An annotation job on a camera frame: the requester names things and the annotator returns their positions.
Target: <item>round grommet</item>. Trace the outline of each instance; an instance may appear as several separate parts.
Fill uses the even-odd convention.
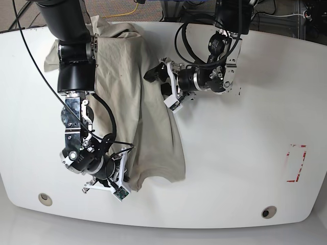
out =
[[[262,218],[269,219],[269,218],[273,218],[276,213],[277,213],[277,208],[275,206],[270,206],[262,211],[261,216]]]
[[[45,193],[39,194],[39,201],[45,205],[45,206],[51,206],[52,205],[52,199]]]

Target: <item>white table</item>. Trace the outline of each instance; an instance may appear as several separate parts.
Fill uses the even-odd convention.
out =
[[[159,58],[175,61],[179,25],[135,24]],[[214,32],[211,26],[188,27],[190,44],[202,59]],[[24,34],[42,67],[55,37],[47,28]],[[300,222],[310,214],[327,171],[327,47],[266,33],[244,36],[232,92],[198,93],[176,115],[186,180],[147,179],[122,203],[104,191],[82,193],[89,176],[67,171],[58,155],[64,147],[61,104],[42,81],[19,32],[1,34],[0,47],[0,173],[16,206],[167,228],[266,226]],[[45,76],[56,88],[58,71]],[[304,151],[298,182],[287,182],[296,180]],[[51,207],[39,202],[42,192],[52,198]],[[261,213],[268,206],[275,206],[277,214],[264,219]]]

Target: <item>fabric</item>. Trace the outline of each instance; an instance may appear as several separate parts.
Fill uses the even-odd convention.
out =
[[[132,24],[108,24],[98,16],[91,18],[98,34],[96,93],[109,105],[117,124],[118,141],[135,145],[128,156],[130,186],[140,190],[145,178],[164,177],[171,182],[185,178],[182,145],[174,116],[161,95],[160,83],[149,83],[144,74],[158,64],[144,38]],[[45,60],[44,69],[57,67],[54,47]],[[88,98],[95,113],[96,133],[111,132],[105,108],[92,96]],[[124,145],[114,144],[109,155]]]

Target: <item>cable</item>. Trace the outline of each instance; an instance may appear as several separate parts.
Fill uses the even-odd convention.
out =
[[[239,33],[238,33],[238,35],[237,35],[237,38],[236,38],[236,41],[235,41],[235,43],[234,43],[234,45],[233,45],[233,47],[229,50],[229,52],[226,54],[226,55],[224,55],[224,57],[222,57],[220,60],[218,60],[218,61],[216,61],[216,62],[213,62],[213,63],[210,63],[210,64],[196,64],[196,63],[193,63],[193,62],[191,62],[191,61],[189,61],[189,60],[187,60],[187,59],[185,59],[181,54],[180,54],[180,52],[178,51],[178,48],[177,48],[177,37],[178,37],[178,33],[180,32],[180,30],[183,28],[183,26],[184,25],[188,25],[188,23],[189,23],[189,21],[188,22],[186,22],[186,23],[184,23],[183,25],[181,25],[180,27],[179,27],[179,29],[177,30],[177,32],[176,32],[176,35],[175,35],[175,40],[174,40],[174,46],[175,46],[175,51],[176,51],[176,53],[177,53],[177,55],[183,60],[183,61],[185,61],[185,62],[187,62],[187,63],[189,63],[189,64],[191,64],[191,65],[193,65],[193,66],[195,66],[195,67],[202,67],[202,68],[204,68],[204,67],[213,67],[213,66],[215,66],[215,65],[220,65],[221,63],[223,63],[226,59],[227,59],[227,57],[234,51],[234,49],[236,48],[236,46],[237,46],[237,44],[238,44],[238,42],[239,42],[239,40],[240,40],[240,37],[241,37],[241,34],[242,34],[242,30],[243,30],[243,20],[242,20],[242,0],[239,0]]]
[[[18,17],[16,17],[16,19],[15,19],[15,20],[11,23],[11,25],[9,26],[9,28],[8,28],[9,30],[12,29],[13,26],[17,24],[17,19],[19,19],[19,18],[22,16],[22,14],[24,14],[24,12],[27,10],[27,8],[28,8],[31,4],[32,4],[32,2],[31,2],[31,1],[28,1],[28,2],[26,2],[26,3],[23,5],[23,7],[20,9],[20,11],[19,11],[18,14],[17,14]]]
[[[109,117],[110,117],[110,120],[111,120],[111,124],[112,124],[112,134],[114,135],[114,137],[116,138],[117,136],[117,126],[116,126],[116,121],[114,119],[114,115],[113,115],[113,112],[111,110],[111,108],[107,105],[107,103],[105,103],[105,101],[103,99],[100,98],[100,96],[98,96],[96,93],[92,94],[92,96],[97,100],[99,101],[104,108],[106,108],[108,114],[109,114]]]
[[[93,132],[91,132],[88,128],[87,128],[87,126],[85,126],[84,124],[83,124],[83,122],[77,117],[77,115],[75,115],[75,113],[71,110],[71,108],[69,107],[69,106],[67,106],[61,99],[60,99],[60,97],[59,97],[59,95],[57,95],[57,93],[53,90],[53,88],[50,86],[50,84],[48,83],[48,81],[46,80],[46,78],[44,77],[44,75],[43,75],[43,73],[41,72],[41,70],[40,70],[40,68],[38,67],[38,65],[36,64],[36,62],[35,62],[35,60],[34,60],[34,58],[33,58],[33,55],[32,55],[32,53],[31,53],[31,51],[30,51],[30,49],[29,49],[29,47],[28,47],[28,45],[27,45],[27,43],[26,43],[26,40],[25,40],[25,37],[24,37],[24,35],[23,35],[23,33],[22,33],[22,30],[21,30],[21,26],[20,26],[20,22],[19,22],[19,19],[18,19],[18,14],[17,14],[17,10],[16,10],[16,4],[15,4],[15,0],[12,0],[12,5],[13,5],[13,9],[14,9],[14,12],[15,12],[15,16],[16,16],[16,20],[17,20],[17,24],[18,24],[18,28],[19,28],[19,31],[20,31],[20,34],[21,34],[21,38],[22,38],[22,40],[23,40],[23,42],[24,42],[24,44],[25,44],[25,47],[26,47],[26,50],[27,50],[27,52],[29,53],[29,55],[30,55],[30,57],[31,57],[31,59],[32,59],[32,61],[33,61],[33,63],[34,63],[34,65],[35,65],[35,67],[36,67],[36,69],[38,70],[38,72],[40,73],[40,75],[41,75],[41,77],[43,78],[43,80],[44,80],[44,82],[46,83],[46,85],[48,86],[48,88],[51,90],[51,92],[55,95],[55,97],[60,101],[60,103],[80,122],[80,124],[81,124],[81,126],[88,132],[88,133],[90,133],[94,138],[96,138],[96,139],[98,139],[98,140],[100,140],[101,141],[101,143],[104,143],[104,144],[106,144],[106,143],[118,143],[118,144],[125,144],[125,145],[129,145],[129,146],[131,146],[132,148],[134,147],[134,145],[133,144],[131,144],[131,143],[126,143],[126,142],[120,142],[120,141],[114,141],[114,140],[109,140],[109,139],[105,139],[105,141],[104,142],[102,142],[103,141],[103,138],[101,138],[101,137],[99,137],[99,136],[97,136],[97,135],[95,135]]]
[[[131,146],[130,148],[127,148],[127,149],[121,150],[121,151],[119,151],[119,152],[117,152],[117,153],[113,153],[113,154],[110,155],[110,158],[113,158],[113,157],[115,157],[115,156],[118,156],[120,153],[123,153],[123,152],[126,152],[126,151],[130,152],[133,148],[134,148],[134,145]]]
[[[254,18],[256,17],[257,14],[269,14],[269,15],[274,15],[277,11],[277,6],[276,6],[276,0],[273,0],[274,1],[274,11],[272,13],[267,13],[267,12],[263,12],[263,11],[257,11],[255,13],[254,16],[251,17],[251,22],[254,20]]]
[[[258,4],[262,4],[263,2],[265,2],[266,0],[258,0],[258,2],[257,2],[257,4],[256,5],[258,5]]]
[[[258,32],[260,31],[260,15],[258,14]]]
[[[186,9],[185,6],[183,6],[183,10],[184,10],[185,13],[189,14],[190,16],[194,16],[194,15],[196,15],[196,14],[193,14],[193,13],[191,13],[190,11],[188,11],[188,9]],[[200,23],[200,24],[203,24],[203,25],[211,25],[211,24],[209,24],[209,23],[205,23],[205,22],[200,21],[200,20],[193,20],[193,22],[197,22],[197,23]]]
[[[38,14],[35,16],[35,18],[32,20],[32,22],[30,23],[30,25],[29,25],[28,28],[30,28],[30,27],[32,26],[32,24],[34,23],[34,21],[36,20],[36,18],[40,15],[40,13],[38,13]]]
[[[118,16],[124,16],[124,15],[129,15],[129,14],[132,14],[134,13],[138,8],[138,3],[136,4],[136,7],[135,9],[132,11],[132,12],[129,12],[129,13],[125,13],[125,14],[114,14],[114,15],[108,15],[108,16],[103,16],[102,18],[111,18],[111,17],[118,17]]]
[[[288,15],[272,15],[272,14],[266,14],[266,13],[262,13],[262,14],[268,15],[268,16],[273,16],[273,17],[279,17],[279,18],[291,17],[291,16],[299,15],[299,16],[303,16],[303,18],[305,18],[305,15],[304,14],[288,14]]]
[[[92,30],[93,30],[93,24],[92,24],[92,20],[91,20],[91,17],[90,17],[90,15],[89,15],[88,11],[87,11],[85,0],[82,0],[82,2],[83,2],[83,3],[84,3],[84,5],[85,5],[85,11],[86,11],[87,17],[90,19],[90,22],[91,22],[91,26],[92,26]]]
[[[162,22],[163,19],[164,19],[164,12],[162,11],[162,17],[161,17],[161,19],[159,20],[159,22]]]
[[[201,1],[201,2],[199,2],[199,3],[194,3],[194,2],[192,2],[192,1],[187,1],[187,3],[188,3],[189,5],[191,5],[191,6],[193,6],[193,7],[196,7],[196,6],[199,6],[199,5],[201,5],[201,4],[204,4],[205,1]]]
[[[220,25],[219,28],[221,28],[222,30],[224,30],[224,27],[223,27],[223,24],[220,23],[219,21],[215,20],[215,18],[211,15],[206,15],[206,14],[202,14],[203,17],[205,17],[205,19],[208,19],[208,20],[211,20],[213,23],[218,23]],[[197,64],[205,64],[204,61],[202,61],[192,50],[189,42],[188,42],[188,39],[186,37],[186,29],[187,29],[187,24],[182,28],[182,39],[183,39],[183,43],[184,43],[184,46],[188,52],[188,54],[195,60],[195,63]],[[229,34],[226,30],[224,30],[227,34],[227,38],[229,39]]]

